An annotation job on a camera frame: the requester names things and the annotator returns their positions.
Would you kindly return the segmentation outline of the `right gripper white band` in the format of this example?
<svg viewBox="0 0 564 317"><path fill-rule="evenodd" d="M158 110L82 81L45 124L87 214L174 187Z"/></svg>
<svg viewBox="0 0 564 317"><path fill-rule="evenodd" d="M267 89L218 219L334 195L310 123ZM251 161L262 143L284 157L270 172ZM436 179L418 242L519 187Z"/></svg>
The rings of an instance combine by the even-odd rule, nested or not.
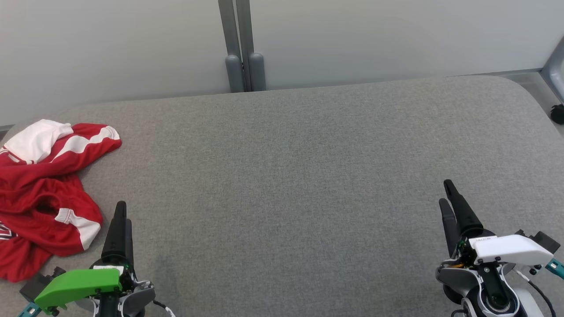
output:
<svg viewBox="0 0 564 317"><path fill-rule="evenodd" d="M550 251L522 235L478 237L484 227L465 197L451 179L444 180L444 187L447 199L441 198L439 207L449 257L454 259L453 268L484 263L544 266L552 260ZM469 239L457 251L460 235Z"/></svg>

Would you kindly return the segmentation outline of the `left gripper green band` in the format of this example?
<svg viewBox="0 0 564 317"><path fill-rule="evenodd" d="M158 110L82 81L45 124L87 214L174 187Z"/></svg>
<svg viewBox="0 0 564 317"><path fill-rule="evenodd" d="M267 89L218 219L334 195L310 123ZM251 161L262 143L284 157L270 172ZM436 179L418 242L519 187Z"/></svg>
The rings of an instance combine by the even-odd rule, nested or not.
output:
<svg viewBox="0 0 564 317"><path fill-rule="evenodd" d="M111 219L101 259L89 269L75 269L54 277L34 299L46 314L81 299L94 304L95 317L124 317L123 300L133 290L134 251L132 222L126 203L119 201Z"/></svg>

